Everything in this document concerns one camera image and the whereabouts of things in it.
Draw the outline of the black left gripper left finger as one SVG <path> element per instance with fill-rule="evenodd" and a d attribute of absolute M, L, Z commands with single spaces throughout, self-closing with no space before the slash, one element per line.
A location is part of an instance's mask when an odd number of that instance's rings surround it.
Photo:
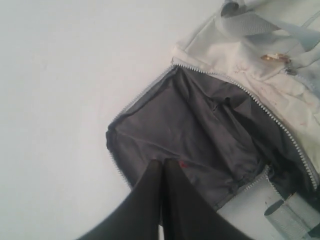
<path fill-rule="evenodd" d="M 163 164 L 151 160 L 127 198 L 81 240 L 158 240 Z"/>

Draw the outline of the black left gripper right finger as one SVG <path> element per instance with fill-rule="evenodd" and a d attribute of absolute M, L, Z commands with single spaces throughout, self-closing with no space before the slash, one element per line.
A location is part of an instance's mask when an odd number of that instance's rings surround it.
<path fill-rule="evenodd" d="M 190 183 L 178 161 L 164 161 L 161 190 L 166 240 L 250 239 L 212 209 Z"/>

